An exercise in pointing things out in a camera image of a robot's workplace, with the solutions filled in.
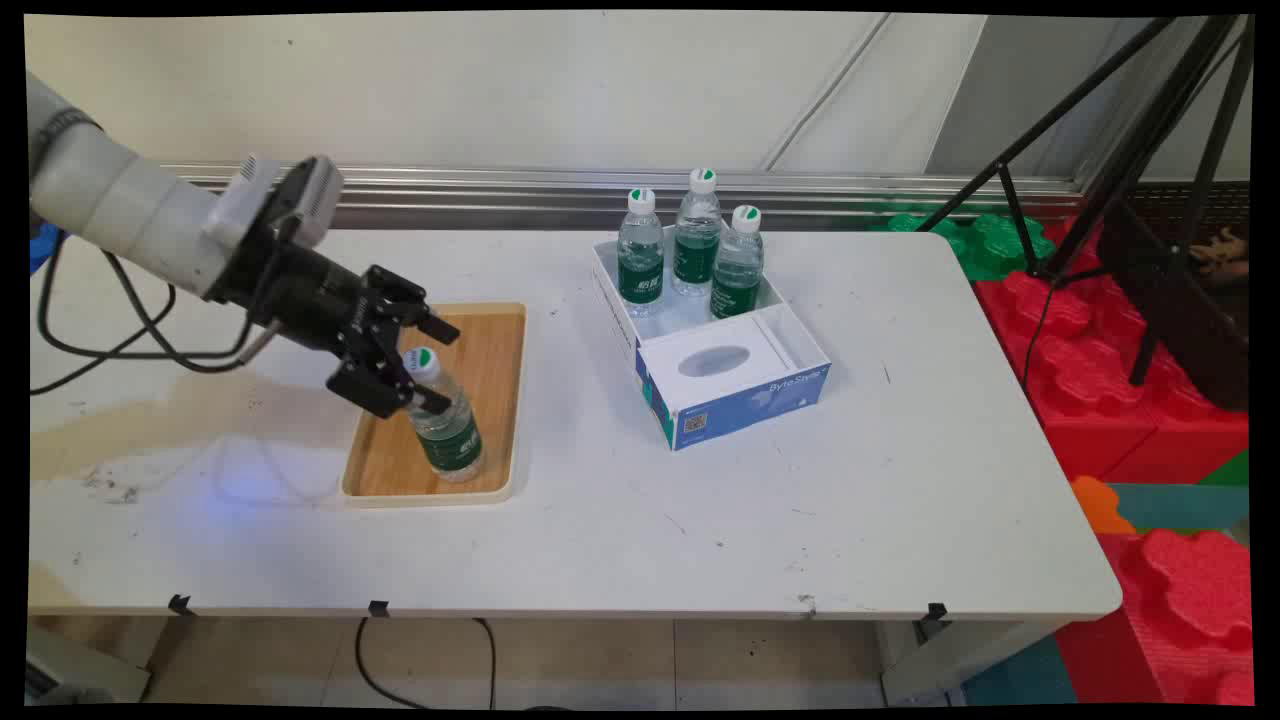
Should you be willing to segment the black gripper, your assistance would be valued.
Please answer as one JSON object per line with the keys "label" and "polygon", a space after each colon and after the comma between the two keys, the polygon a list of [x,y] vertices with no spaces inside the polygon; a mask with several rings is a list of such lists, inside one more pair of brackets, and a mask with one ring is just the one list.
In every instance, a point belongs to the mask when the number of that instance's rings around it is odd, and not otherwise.
{"label": "black gripper", "polygon": [[212,282],[212,301],[244,309],[261,331],[238,359],[252,359],[278,337],[333,354],[326,388],[380,419],[401,410],[440,415],[453,401],[416,382],[383,322],[412,327],[445,346],[461,329],[438,315],[422,287],[378,264],[357,275],[320,252],[282,240],[246,240]]}

